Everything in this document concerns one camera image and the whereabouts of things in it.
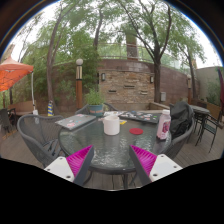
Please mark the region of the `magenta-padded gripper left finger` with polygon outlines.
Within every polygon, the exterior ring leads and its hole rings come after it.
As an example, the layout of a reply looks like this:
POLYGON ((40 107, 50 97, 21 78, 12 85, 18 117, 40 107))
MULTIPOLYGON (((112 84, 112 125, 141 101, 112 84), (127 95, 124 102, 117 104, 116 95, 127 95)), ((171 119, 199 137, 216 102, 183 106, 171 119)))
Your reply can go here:
POLYGON ((94 147, 89 145, 68 157, 58 157, 45 171, 82 186, 93 156, 94 147))

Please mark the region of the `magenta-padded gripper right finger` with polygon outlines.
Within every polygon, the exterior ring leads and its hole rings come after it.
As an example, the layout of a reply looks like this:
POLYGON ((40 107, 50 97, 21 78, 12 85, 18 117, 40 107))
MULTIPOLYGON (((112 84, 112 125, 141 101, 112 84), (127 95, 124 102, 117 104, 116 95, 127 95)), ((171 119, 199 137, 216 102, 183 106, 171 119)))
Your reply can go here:
POLYGON ((155 155, 134 145, 130 146, 129 155, 143 186, 182 169, 165 154, 155 155))

